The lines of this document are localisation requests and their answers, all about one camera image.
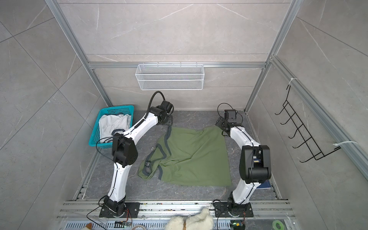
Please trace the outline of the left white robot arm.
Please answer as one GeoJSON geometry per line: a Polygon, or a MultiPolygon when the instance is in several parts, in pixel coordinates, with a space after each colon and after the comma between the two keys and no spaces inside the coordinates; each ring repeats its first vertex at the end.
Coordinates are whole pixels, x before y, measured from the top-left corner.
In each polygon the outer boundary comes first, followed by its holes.
{"type": "Polygon", "coordinates": [[[103,198],[100,217],[128,216],[126,199],[126,185],[128,174],[132,164],[138,158],[136,144],[153,126],[166,124],[172,118],[174,106],[163,100],[156,107],[150,106],[142,117],[132,128],[122,134],[113,135],[112,156],[114,173],[110,190],[103,198]]]}

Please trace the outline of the green tank top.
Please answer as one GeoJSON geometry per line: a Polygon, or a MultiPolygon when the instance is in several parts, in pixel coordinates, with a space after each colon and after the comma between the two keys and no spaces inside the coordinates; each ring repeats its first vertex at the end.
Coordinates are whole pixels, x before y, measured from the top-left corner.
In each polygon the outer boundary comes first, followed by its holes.
{"type": "Polygon", "coordinates": [[[155,173],[160,180],[176,185],[231,186],[222,130],[217,126],[203,130],[169,126],[138,171],[144,180],[155,173]]]}

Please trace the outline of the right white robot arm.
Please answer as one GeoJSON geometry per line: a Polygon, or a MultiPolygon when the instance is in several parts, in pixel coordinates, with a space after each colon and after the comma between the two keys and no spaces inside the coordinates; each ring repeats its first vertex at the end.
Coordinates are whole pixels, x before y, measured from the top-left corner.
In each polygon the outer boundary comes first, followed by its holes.
{"type": "Polygon", "coordinates": [[[213,201],[217,218],[253,217],[251,196],[261,184],[271,178],[270,148],[251,138],[243,125],[237,123],[237,115],[235,109],[228,109],[216,122],[216,126],[232,138],[241,149],[239,163],[241,179],[236,189],[230,193],[227,202],[213,201]]]}

